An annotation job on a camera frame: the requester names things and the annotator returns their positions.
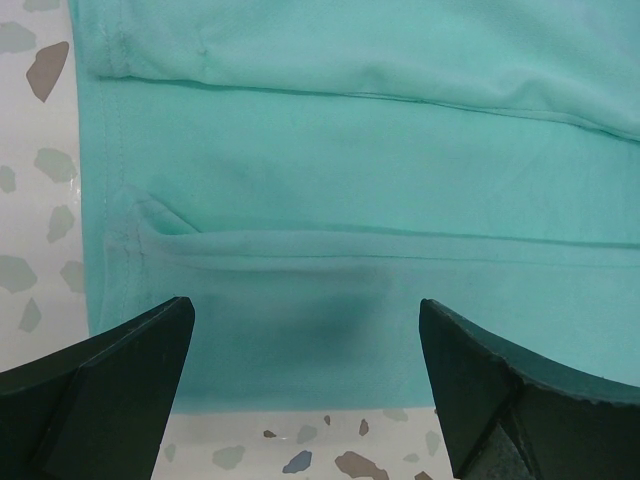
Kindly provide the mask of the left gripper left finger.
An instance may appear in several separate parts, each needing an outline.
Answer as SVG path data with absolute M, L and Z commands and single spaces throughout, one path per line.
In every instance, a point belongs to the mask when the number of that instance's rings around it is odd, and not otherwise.
M 176 297 L 2 372 L 2 478 L 151 478 L 194 323 Z

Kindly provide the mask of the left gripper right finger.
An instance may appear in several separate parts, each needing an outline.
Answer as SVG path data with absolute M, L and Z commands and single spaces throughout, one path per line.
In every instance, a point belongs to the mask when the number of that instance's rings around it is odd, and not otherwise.
M 636 479 L 639 390 L 570 368 L 435 300 L 419 333 L 456 479 Z

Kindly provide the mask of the mint green t shirt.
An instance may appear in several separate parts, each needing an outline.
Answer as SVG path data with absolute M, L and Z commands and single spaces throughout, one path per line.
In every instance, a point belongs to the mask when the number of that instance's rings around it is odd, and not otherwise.
M 635 1 L 73 1 L 88 323 L 183 411 L 426 406 L 432 298 L 639 381 Z

